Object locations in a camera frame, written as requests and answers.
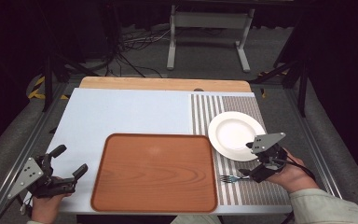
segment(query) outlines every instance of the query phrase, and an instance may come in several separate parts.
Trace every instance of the person's hand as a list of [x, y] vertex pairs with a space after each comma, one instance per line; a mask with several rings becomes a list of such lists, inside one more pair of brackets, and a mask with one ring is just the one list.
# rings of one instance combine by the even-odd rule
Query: person's hand
[[32, 221], [44, 224], [53, 223], [58, 215], [60, 203], [64, 197], [72, 194], [60, 194], [52, 198], [36, 198], [33, 197]]
[[[304, 162], [294, 157], [288, 150], [286, 150], [288, 157], [293, 159], [299, 165], [305, 166]], [[267, 181], [279, 184], [284, 189], [293, 193], [301, 189], [318, 189], [316, 182], [308, 176], [301, 168], [291, 164], [286, 164], [280, 173], [270, 176]]]

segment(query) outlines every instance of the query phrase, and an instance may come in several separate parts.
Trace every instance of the ceramic plate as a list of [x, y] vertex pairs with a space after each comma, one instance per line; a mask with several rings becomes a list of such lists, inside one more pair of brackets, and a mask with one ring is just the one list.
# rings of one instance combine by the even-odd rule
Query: ceramic plate
[[255, 136], [265, 134], [257, 120], [240, 112], [224, 112], [212, 119], [208, 127], [212, 146], [223, 156], [234, 161], [251, 161], [257, 158], [246, 146]]

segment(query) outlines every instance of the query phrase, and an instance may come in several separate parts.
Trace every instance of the silver fork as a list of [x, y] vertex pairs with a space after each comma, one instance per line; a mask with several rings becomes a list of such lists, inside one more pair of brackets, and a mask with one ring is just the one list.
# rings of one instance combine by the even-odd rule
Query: silver fork
[[225, 183], [234, 183], [239, 180], [250, 180], [250, 176], [220, 175], [220, 180]]

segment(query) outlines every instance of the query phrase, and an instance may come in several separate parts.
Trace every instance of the striped placemat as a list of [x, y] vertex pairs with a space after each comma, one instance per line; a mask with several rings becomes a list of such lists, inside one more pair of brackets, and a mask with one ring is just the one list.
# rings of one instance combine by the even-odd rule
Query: striped placemat
[[[266, 130], [257, 101], [254, 97], [189, 94], [191, 125], [193, 134], [208, 136], [211, 120], [227, 111], [238, 111], [257, 120]], [[216, 176], [241, 175], [239, 169], [254, 169], [257, 161], [233, 161], [218, 153], [213, 155]], [[287, 192], [280, 186], [267, 181], [239, 181], [233, 184], [217, 182], [220, 205], [289, 205]]]

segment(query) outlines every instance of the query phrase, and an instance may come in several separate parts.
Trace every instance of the tabletop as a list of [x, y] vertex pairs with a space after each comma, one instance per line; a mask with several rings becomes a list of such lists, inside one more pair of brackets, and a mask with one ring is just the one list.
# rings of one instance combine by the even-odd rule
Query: tabletop
[[[104, 144], [112, 134], [208, 136], [209, 122], [225, 111], [246, 113], [264, 127], [255, 96], [245, 81], [85, 77], [74, 90], [48, 148], [51, 151], [58, 145], [67, 146], [67, 150], [52, 161], [55, 175], [67, 177], [83, 163], [89, 167], [79, 179], [76, 193], [62, 202], [61, 212], [105, 214], [95, 211], [90, 200]], [[218, 176], [237, 175], [238, 169], [252, 169], [258, 162], [232, 161], [214, 150], [213, 164]], [[287, 192], [278, 185], [254, 181], [236, 184], [215, 181], [215, 185], [218, 203], [212, 214], [282, 214], [291, 211]]]

